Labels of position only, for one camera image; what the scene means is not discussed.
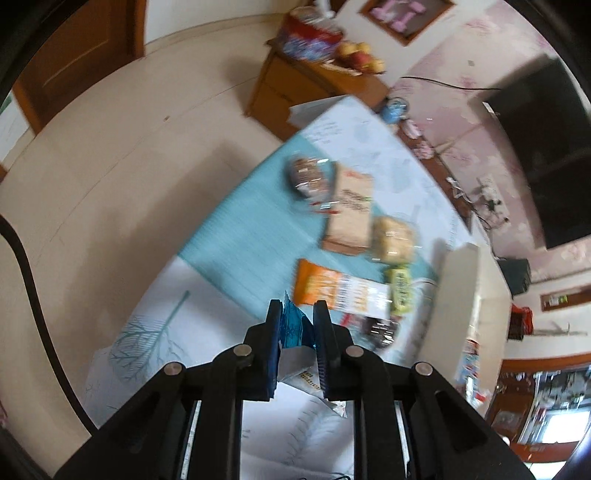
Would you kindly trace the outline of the green snack packet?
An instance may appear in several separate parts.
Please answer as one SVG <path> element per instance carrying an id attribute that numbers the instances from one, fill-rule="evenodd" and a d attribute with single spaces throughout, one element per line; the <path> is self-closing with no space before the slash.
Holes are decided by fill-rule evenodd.
<path id="1" fill-rule="evenodd" d="M 408 266 L 389 268 L 386 278 L 390 284 L 391 314 L 402 316 L 413 308 L 412 276 Z"/>

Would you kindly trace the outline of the red gift bag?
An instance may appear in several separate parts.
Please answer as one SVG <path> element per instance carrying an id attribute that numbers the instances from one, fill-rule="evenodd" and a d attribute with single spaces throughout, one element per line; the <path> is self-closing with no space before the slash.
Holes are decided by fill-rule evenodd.
<path id="1" fill-rule="evenodd" d="M 276 44 L 291 58 L 324 62 L 332 58 L 344 37 L 345 31 L 318 7 L 301 6 L 283 17 Z"/>

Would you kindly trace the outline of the black wall television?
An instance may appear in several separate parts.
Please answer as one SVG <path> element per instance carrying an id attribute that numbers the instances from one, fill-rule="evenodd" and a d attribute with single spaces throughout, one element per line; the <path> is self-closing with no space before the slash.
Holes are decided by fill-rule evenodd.
<path id="1" fill-rule="evenodd" d="M 590 235 L 590 115 L 567 69 L 548 59 L 489 95 L 483 106 L 527 180 L 545 246 Z"/>

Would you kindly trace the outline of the clear packet of nuts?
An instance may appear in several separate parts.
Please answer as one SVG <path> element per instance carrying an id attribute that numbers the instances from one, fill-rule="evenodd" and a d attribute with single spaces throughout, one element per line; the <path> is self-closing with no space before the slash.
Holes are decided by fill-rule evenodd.
<path id="1" fill-rule="evenodd" d="M 297 155 L 287 161 L 290 187 L 308 200 L 324 200 L 332 192 L 332 161 Z"/>

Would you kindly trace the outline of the fruit bowl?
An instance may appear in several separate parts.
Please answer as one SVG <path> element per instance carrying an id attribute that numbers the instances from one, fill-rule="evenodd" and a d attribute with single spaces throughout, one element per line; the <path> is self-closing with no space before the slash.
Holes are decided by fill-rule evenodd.
<path id="1" fill-rule="evenodd" d="M 386 72 L 384 60 L 372 54 L 370 45 L 365 42 L 344 41 L 335 50 L 335 63 L 362 74 L 381 75 Z"/>

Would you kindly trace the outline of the small blue white snack packet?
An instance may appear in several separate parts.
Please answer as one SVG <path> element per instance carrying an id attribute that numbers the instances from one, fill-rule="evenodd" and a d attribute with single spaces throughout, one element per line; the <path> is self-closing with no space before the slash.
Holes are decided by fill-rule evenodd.
<path id="1" fill-rule="evenodd" d="M 346 418 L 346 402 L 325 399 L 315 351 L 314 324 L 284 294 L 280 314 L 280 360 L 277 380 L 321 400 L 332 413 Z"/>

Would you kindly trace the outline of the white power strip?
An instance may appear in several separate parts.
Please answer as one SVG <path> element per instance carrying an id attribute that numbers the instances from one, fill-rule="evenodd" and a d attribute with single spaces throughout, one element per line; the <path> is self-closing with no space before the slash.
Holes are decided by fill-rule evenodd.
<path id="1" fill-rule="evenodd" d="M 494 178 L 487 174 L 477 178 L 480 192 L 480 204 L 488 214 L 504 221 L 509 216 L 509 211 L 504 198 Z"/>

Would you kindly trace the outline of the beige paper snack box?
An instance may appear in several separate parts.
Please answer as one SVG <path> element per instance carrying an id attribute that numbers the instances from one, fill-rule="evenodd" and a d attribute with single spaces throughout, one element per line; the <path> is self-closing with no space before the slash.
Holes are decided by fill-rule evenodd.
<path id="1" fill-rule="evenodd" d="M 325 225 L 321 246 L 327 251 L 356 256 L 370 247 L 374 179 L 336 162 L 334 180 L 334 213 Z"/>

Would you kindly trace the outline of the pink dumbbell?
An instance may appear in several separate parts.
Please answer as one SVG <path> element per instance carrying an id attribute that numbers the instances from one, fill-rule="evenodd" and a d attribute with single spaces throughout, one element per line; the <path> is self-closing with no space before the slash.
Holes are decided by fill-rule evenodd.
<path id="1" fill-rule="evenodd" d="M 370 10 L 370 16 L 398 33 L 405 33 L 409 22 L 425 12 L 426 7 L 419 1 L 388 0 Z"/>

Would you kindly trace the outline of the black air fryer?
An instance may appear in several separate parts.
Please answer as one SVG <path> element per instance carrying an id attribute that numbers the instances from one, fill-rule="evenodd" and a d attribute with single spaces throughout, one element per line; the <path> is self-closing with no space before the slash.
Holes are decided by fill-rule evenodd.
<path id="1" fill-rule="evenodd" d="M 526 293 L 531 285 L 531 267 L 527 259 L 499 258 L 497 263 L 513 297 Z"/>

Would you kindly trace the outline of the brown white snack packet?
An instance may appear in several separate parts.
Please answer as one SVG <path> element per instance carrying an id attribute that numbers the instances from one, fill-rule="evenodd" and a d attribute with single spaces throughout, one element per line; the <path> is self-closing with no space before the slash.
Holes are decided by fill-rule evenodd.
<path id="1" fill-rule="evenodd" d="M 370 351 L 383 350 L 393 345 L 400 328 L 397 320 L 354 314 L 342 316 L 341 325 L 349 330 L 353 343 Z"/>

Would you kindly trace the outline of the wooden tv cabinet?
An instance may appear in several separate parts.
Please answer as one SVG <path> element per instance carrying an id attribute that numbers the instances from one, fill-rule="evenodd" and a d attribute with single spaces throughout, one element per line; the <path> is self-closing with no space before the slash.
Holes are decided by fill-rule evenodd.
<path id="1" fill-rule="evenodd" d="M 386 104 L 388 87 L 376 76 L 353 77 L 296 60 L 284 54 L 273 39 L 266 45 L 270 51 L 245 105 L 245 116 L 259 121 L 280 140 L 298 131 L 288 121 L 295 105 L 342 95 L 353 95 L 374 111 Z"/>

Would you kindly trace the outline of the orange white oats bar packet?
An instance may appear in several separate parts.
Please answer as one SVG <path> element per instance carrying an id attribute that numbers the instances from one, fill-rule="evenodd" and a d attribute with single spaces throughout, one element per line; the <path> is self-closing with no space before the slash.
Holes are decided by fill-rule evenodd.
<path id="1" fill-rule="evenodd" d="M 387 320 L 391 316 L 390 286 L 355 277 L 306 259 L 297 262 L 294 304 L 325 301 L 329 310 Z"/>

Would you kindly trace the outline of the white plastic bin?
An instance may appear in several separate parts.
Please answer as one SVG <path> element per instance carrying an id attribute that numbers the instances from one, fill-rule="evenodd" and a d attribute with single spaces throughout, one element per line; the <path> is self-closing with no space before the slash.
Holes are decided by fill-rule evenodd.
<path id="1" fill-rule="evenodd" d="M 486 247 L 466 244 L 447 253 L 434 307 L 416 359 L 431 364 L 450 383 L 460 380 L 464 351 L 476 343 L 478 393 L 485 414 L 492 400 L 509 331 L 512 297 Z"/>

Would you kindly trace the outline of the blue jar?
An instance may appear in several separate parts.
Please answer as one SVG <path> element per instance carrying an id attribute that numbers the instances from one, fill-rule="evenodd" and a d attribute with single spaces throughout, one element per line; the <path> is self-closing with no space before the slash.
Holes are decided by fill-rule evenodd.
<path id="1" fill-rule="evenodd" d="M 380 111 L 381 119 L 389 125 L 394 125 L 404 120 L 409 111 L 409 103 L 402 97 L 389 99 Z"/>

